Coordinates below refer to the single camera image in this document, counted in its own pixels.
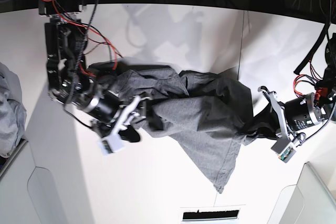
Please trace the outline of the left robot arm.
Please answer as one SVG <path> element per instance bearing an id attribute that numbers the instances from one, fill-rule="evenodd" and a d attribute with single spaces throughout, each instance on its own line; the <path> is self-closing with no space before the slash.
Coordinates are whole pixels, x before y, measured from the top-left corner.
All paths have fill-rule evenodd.
<path id="1" fill-rule="evenodd" d="M 326 20 L 318 39 L 309 50 L 304 60 L 294 70 L 296 75 L 292 88 L 296 98 L 282 103 L 277 100 L 275 92 L 265 86 L 259 91 L 268 101 L 267 106 L 258 113 L 251 125 L 245 130 L 253 136 L 285 142 L 303 144 L 307 137 L 303 130 L 334 120 L 335 115 L 335 35 L 329 34 L 329 28 L 335 14 L 335 0 L 328 0 Z M 327 40 L 324 58 L 327 64 L 323 75 L 319 75 L 312 65 L 312 60 Z"/>

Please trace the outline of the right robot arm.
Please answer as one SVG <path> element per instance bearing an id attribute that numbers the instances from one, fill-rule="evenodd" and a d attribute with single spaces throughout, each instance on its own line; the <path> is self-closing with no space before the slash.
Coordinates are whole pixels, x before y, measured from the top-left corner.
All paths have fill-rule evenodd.
<path id="1" fill-rule="evenodd" d="M 93 0 L 94 7 L 99 1 Z M 39 13 L 49 18 L 45 23 L 49 96 L 65 112 L 73 105 L 89 115 L 92 120 L 86 128 L 103 141 L 112 137 L 139 142 L 135 126 L 140 123 L 162 132 L 163 121 L 152 109 L 152 95 L 143 91 L 120 99 L 112 91 L 123 73 L 145 66 L 123 62 L 117 48 L 92 21 L 77 18 L 86 4 L 86 0 L 39 0 Z"/>

